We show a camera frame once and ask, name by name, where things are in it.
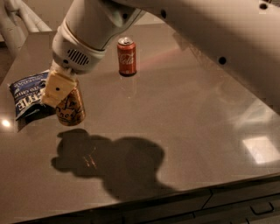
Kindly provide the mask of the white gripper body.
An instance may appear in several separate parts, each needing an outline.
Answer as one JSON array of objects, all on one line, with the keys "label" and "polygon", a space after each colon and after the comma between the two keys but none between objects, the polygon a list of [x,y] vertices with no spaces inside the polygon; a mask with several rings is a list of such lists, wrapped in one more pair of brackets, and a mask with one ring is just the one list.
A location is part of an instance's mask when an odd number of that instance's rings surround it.
[{"label": "white gripper body", "polygon": [[55,63],[63,68],[71,68],[76,74],[90,73],[104,55],[105,51],[97,51],[80,42],[65,21],[59,26],[52,41]]}]

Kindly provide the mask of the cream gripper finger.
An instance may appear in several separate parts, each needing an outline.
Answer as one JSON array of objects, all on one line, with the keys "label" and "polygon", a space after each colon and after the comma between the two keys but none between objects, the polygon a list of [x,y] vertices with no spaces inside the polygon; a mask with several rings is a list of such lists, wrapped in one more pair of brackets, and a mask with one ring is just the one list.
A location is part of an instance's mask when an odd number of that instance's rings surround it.
[{"label": "cream gripper finger", "polygon": [[77,78],[71,68],[52,62],[42,93],[41,102],[55,108],[77,86]]}]

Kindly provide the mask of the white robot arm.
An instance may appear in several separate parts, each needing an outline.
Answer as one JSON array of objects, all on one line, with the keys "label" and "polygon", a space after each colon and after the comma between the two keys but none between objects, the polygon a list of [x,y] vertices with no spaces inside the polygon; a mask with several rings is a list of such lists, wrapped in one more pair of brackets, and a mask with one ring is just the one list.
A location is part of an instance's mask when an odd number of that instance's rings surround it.
[{"label": "white robot arm", "polygon": [[42,102],[56,107],[109,43],[149,12],[274,111],[280,110],[280,7],[270,0],[73,0],[52,42]]}]

